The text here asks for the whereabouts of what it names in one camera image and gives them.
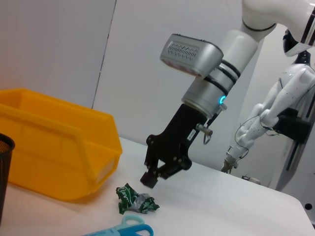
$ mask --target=robotic arm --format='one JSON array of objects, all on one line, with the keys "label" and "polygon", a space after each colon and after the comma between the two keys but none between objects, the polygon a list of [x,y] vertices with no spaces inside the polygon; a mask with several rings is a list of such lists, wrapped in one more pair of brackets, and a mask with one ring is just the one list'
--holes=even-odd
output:
[{"label": "robotic arm", "polygon": [[[307,55],[307,61],[300,62],[300,58]],[[254,145],[255,139],[265,134],[268,130],[273,130],[276,124],[279,126],[279,115],[287,108],[297,115],[297,106],[302,104],[301,98],[315,84],[315,72],[309,66],[310,54],[304,51],[299,54],[296,62],[287,68],[279,80],[268,92],[262,104],[256,104],[248,120],[235,133],[235,147],[230,146],[227,151],[227,158],[224,160],[222,172],[231,171],[232,167],[237,167],[237,161],[247,155],[249,149]],[[297,136],[292,137],[286,131],[291,125],[286,124],[284,133],[288,137],[301,143],[305,140],[310,129],[310,124],[300,119],[292,120],[295,128],[299,125]]]},{"label": "robotic arm", "polygon": [[[141,178],[144,185],[153,188],[158,177],[167,179],[178,171],[191,167],[192,162],[188,157],[191,143],[199,131],[212,134],[203,124],[209,119],[209,126],[219,113],[226,109],[224,99],[253,57],[259,41],[276,27],[276,23],[287,26],[290,30],[288,34],[301,42],[289,46],[286,51],[288,56],[312,47],[315,41],[315,1],[310,2],[243,0],[241,29],[228,32],[220,47],[204,40],[179,34],[171,35],[160,59],[165,64],[196,78],[166,129],[160,135],[150,135],[147,138],[145,165],[148,171]],[[278,104],[278,107],[260,115],[261,122],[266,127],[276,122],[278,110],[285,109],[281,103],[275,101],[275,104]],[[245,141],[248,146],[252,139],[255,137]],[[165,164],[158,167],[159,161]]]}]

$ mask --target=black mount bracket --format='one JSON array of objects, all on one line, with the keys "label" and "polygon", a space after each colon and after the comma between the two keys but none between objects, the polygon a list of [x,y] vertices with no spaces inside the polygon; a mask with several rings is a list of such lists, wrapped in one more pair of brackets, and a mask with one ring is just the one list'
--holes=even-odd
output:
[{"label": "black mount bracket", "polygon": [[301,120],[298,116],[298,111],[292,108],[287,108],[278,115],[279,121],[273,127],[277,132],[291,138],[298,143],[304,143],[311,128],[310,122]]}]

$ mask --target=black mesh pencil holder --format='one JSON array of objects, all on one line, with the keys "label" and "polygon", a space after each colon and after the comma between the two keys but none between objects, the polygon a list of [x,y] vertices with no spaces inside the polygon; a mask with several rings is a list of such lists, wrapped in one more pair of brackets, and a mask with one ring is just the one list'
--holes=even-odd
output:
[{"label": "black mesh pencil holder", "polygon": [[6,186],[9,179],[12,150],[15,144],[12,139],[0,134],[0,224],[2,219],[3,204]]}]

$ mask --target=scissor handle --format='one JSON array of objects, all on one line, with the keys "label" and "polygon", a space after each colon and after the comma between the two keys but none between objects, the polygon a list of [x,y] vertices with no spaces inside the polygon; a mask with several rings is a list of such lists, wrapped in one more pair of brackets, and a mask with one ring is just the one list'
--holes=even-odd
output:
[{"label": "scissor handle", "polygon": [[[128,220],[135,220],[135,221],[137,221],[137,223],[128,224],[127,223]],[[121,229],[129,228],[129,227],[136,226],[136,225],[143,225],[143,224],[144,224],[144,219],[142,219],[140,216],[137,216],[137,215],[126,215],[126,216],[123,217],[122,224],[116,226],[115,228],[117,230],[121,230]]]},{"label": "scissor handle", "polygon": [[146,230],[150,233],[150,236],[153,236],[153,229],[149,225],[135,225],[129,228],[124,228],[121,230],[118,230],[120,233],[120,236],[141,236],[140,234],[137,234],[139,231]]}]

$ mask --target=gray wall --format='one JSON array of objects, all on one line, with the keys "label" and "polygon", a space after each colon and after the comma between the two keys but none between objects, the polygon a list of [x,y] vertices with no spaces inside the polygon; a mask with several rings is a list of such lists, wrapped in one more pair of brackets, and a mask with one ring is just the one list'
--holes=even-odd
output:
[{"label": "gray wall", "polygon": [[[119,0],[94,108],[114,115],[122,137],[144,144],[148,135],[164,130],[194,79],[159,61],[169,36],[220,45],[241,21],[240,0]],[[212,141],[204,146],[200,135],[191,146],[194,161],[220,169],[257,57],[225,100],[228,109],[214,122]]]},{"label": "gray wall", "polygon": [[115,0],[1,0],[0,89],[91,107]]}]

